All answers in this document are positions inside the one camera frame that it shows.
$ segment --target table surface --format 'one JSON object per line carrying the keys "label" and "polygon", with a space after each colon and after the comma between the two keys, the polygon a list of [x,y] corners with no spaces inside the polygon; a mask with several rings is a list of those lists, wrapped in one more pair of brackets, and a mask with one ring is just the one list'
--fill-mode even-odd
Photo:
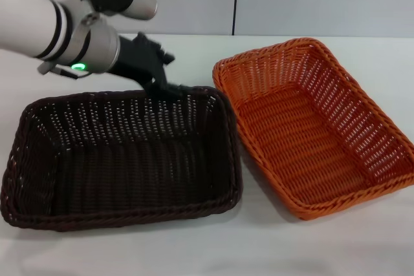
{"label": "table surface", "polygon": [[[168,79],[213,86],[215,62],[289,37],[151,36],[177,60]],[[414,141],[414,39],[319,38],[408,138]],[[37,73],[38,60],[0,51],[0,167],[21,112],[34,100],[84,91],[135,89],[95,75],[72,81]],[[245,189],[222,215],[118,229],[55,233],[0,220],[0,274],[113,275],[414,275],[414,187],[304,222],[281,204],[248,155]]]}

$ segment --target brown wicker basket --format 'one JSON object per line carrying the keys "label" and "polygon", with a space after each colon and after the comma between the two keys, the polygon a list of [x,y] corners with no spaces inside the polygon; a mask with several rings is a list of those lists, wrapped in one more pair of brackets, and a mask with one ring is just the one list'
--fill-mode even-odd
{"label": "brown wicker basket", "polygon": [[23,112],[1,189],[12,226],[72,231],[223,213],[241,197],[235,117],[194,88],[46,98]]}

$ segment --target green indicator light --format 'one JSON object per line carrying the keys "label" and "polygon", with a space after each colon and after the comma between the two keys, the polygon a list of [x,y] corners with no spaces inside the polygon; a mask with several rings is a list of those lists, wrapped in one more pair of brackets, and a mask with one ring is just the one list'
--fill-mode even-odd
{"label": "green indicator light", "polygon": [[72,69],[84,71],[86,69],[86,65],[82,63],[77,63],[77,64],[72,65]]}

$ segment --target basket rim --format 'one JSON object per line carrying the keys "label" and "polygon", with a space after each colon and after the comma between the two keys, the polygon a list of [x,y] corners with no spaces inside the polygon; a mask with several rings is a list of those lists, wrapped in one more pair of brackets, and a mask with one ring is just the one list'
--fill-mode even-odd
{"label": "basket rim", "polygon": [[206,200],[199,203],[184,204],[181,206],[160,206],[160,207],[140,207],[134,209],[128,209],[123,211],[106,211],[100,213],[86,213],[86,214],[68,214],[68,215],[23,215],[17,212],[14,205],[14,190],[7,189],[7,178],[10,178],[10,158],[13,155],[14,150],[18,148],[17,141],[22,138],[21,131],[27,132],[27,128],[24,127],[25,116],[28,111],[38,109],[44,105],[62,101],[83,101],[89,99],[91,96],[96,96],[99,99],[111,99],[111,100],[130,100],[133,98],[147,98],[146,93],[143,90],[127,90],[127,91],[108,91],[108,92],[83,92],[79,94],[71,94],[64,96],[56,96],[49,98],[42,98],[37,100],[24,109],[21,114],[21,119],[19,127],[16,131],[16,137],[10,152],[8,165],[6,171],[3,175],[3,183],[1,187],[1,213],[3,218],[13,226],[21,226],[27,228],[36,228],[40,224],[50,224],[50,225],[59,225],[62,222],[83,222],[89,221],[93,222],[94,220],[120,220],[121,218],[129,217],[145,217],[151,215],[152,217],[165,217],[169,215],[176,215],[177,213],[186,213],[186,214],[197,214],[206,212],[210,209],[217,209],[223,206],[223,211],[233,208],[241,198],[241,192],[243,189],[243,183],[241,179],[241,164],[239,150],[237,147],[237,133],[232,130],[235,128],[235,114],[232,110],[228,98],[220,91],[213,87],[192,87],[188,91],[188,95],[201,95],[201,96],[213,96],[219,103],[221,110],[224,112],[225,118],[223,118],[223,128],[228,139],[228,152],[231,171],[229,172],[230,185],[228,191],[218,196],[213,200]]}
{"label": "basket rim", "polygon": [[[414,145],[408,140],[408,138],[398,129],[393,121],[381,110],[381,108],[361,89],[356,80],[339,64],[338,60],[333,56],[332,52],[319,40],[311,37],[303,37],[288,40],[284,43],[278,43],[268,47],[257,48],[246,51],[244,53],[237,54],[233,57],[223,59],[217,62],[213,68],[213,80],[216,87],[228,95],[227,84],[224,79],[224,71],[229,66],[237,66],[239,63],[251,61],[263,56],[277,54],[298,46],[315,46],[318,49],[319,55],[329,63],[329,65],[336,71],[341,80],[367,105],[368,109],[373,112],[381,124],[389,129],[392,135],[404,146],[411,161],[414,162]],[[233,99],[229,96],[230,103],[234,107],[234,112],[237,117],[237,128],[242,138],[243,143],[247,146],[249,153],[254,157],[256,164],[265,173],[270,183],[276,188],[276,191],[281,195],[281,198],[286,204],[294,208],[292,212],[297,215],[305,213],[309,215],[311,213],[319,213],[320,211],[326,211],[327,209],[335,209],[335,211],[343,210],[351,207],[357,201],[364,201],[365,196],[370,195],[369,199],[381,196],[386,193],[391,193],[400,189],[401,187],[408,186],[414,182],[414,171],[404,174],[402,176],[394,177],[384,184],[378,184],[367,189],[359,190],[349,193],[347,195],[338,196],[333,200],[321,202],[317,204],[306,204],[296,198],[292,192],[281,181],[277,172],[274,172],[269,161],[261,152],[261,148],[257,140],[250,134],[248,127],[243,122],[243,117],[240,115],[239,109],[234,105]]]}

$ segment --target wicker basket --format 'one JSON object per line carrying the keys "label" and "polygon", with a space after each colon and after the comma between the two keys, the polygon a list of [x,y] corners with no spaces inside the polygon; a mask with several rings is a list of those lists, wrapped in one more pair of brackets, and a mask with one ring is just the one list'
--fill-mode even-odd
{"label": "wicker basket", "polygon": [[239,134],[274,190],[310,220],[414,183],[414,146],[315,39],[216,64]]}
{"label": "wicker basket", "polygon": [[29,105],[1,191],[13,226],[71,231],[223,213],[241,197],[235,118],[218,90],[142,91]]}

